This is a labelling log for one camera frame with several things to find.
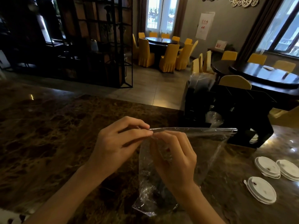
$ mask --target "person's right hand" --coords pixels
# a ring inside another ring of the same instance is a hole
[[[169,145],[172,161],[163,159],[157,144],[151,140],[150,151],[154,165],[163,182],[175,197],[197,187],[193,181],[196,165],[196,154],[185,133],[163,131],[153,136],[162,139]]]

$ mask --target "white sign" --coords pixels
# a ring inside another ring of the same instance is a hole
[[[199,24],[195,37],[206,40],[209,29],[212,25],[215,13],[202,13],[200,15]]]
[[[225,47],[226,47],[226,44],[227,44],[227,41],[218,40],[217,43],[216,43],[215,48],[220,49],[220,50],[224,50]]]

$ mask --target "marble countertop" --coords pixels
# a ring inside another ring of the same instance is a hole
[[[55,193],[90,156],[100,129],[123,116],[151,128],[178,126],[182,111],[0,83],[0,207],[34,210]],[[299,182],[266,178],[257,156],[287,159],[299,166],[299,129],[274,126],[259,149],[227,144],[202,183],[202,192],[227,223],[298,223]],[[94,190],[69,223],[191,223],[184,212],[148,218],[132,208],[139,192],[138,153]],[[260,203],[243,180],[266,179],[277,201]]]

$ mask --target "floor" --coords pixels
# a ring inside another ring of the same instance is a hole
[[[7,71],[3,71],[3,73],[7,79],[25,84],[172,109],[181,109],[186,81],[191,75],[189,68],[175,71],[172,74],[162,73],[154,68],[144,68],[133,65],[133,88],[115,89],[60,79],[22,75]]]

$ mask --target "plastic dome lid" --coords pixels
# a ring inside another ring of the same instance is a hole
[[[279,159],[276,163],[284,177],[292,181],[299,181],[299,168],[295,164],[285,159]]]
[[[249,192],[264,204],[273,204],[276,201],[276,192],[269,182],[260,177],[250,177],[244,180]]]
[[[270,178],[280,178],[280,168],[272,159],[259,156],[255,158],[254,164],[264,176]]]

